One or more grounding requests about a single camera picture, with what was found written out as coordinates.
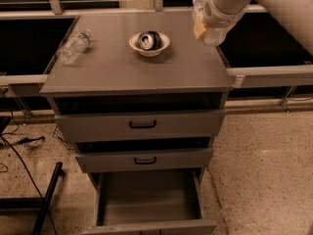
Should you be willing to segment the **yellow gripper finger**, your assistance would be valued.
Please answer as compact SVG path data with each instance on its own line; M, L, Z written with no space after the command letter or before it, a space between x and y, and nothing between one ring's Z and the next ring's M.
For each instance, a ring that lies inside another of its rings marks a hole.
M204 38L206 34L206 25L201 16L197 16L194 23L194 37L197 41Z

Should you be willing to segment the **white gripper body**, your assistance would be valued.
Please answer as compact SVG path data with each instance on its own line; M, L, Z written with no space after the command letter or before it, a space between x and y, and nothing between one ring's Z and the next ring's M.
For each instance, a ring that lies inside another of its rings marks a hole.
M236 24L246 12L250 0L204 0L203 18L209 26Z

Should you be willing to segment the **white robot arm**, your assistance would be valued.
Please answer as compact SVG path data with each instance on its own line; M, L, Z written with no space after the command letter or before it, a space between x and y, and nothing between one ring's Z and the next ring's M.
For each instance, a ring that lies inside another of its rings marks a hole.
M193 0L194 37L208 46L223 42L251 0ZM313 54L313 0L254 0Z

